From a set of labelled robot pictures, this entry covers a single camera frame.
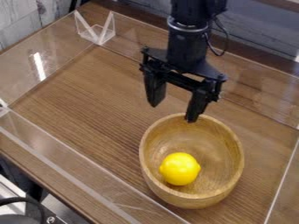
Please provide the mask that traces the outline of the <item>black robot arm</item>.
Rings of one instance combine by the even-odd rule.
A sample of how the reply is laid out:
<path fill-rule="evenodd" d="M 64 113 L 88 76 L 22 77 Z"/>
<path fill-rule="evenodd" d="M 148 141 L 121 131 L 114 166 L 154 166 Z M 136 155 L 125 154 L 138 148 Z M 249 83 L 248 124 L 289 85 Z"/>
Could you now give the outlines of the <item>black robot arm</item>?
<path fill-rule="evenodd" d="M 168 84 L 190 92 L 184 119 L 193 123 L 210 102 L 220 98 L 226 75 L 206 61 L 210 46 L 210 27 L 217 15 L 226 10 L 228 0 L 170 0 L 166 18 L 168 44 L 165 49 L 141 49 L 144 91 L 154 107 L 164 100 Z"/>

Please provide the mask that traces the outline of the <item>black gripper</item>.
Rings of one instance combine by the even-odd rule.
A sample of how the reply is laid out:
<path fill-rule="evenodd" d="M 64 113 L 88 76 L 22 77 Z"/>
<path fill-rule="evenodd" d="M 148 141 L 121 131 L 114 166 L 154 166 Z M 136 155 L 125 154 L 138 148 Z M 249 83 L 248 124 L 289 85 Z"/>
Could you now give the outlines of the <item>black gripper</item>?
<path fill-rule="evenodd" d="M 212 49 L 210 23 L 180 23 L 173 17 L 166 18 L 169 28 L 165 49 L 142 47 L 145 98 L 156 107 L 165 97 L 165 87 L 170 83 L 192 92 L 184 119 L 197 121 L 209 102 L 220 98 L 221 84 L 226 76 L 206 61 L 206 50 Z"/>

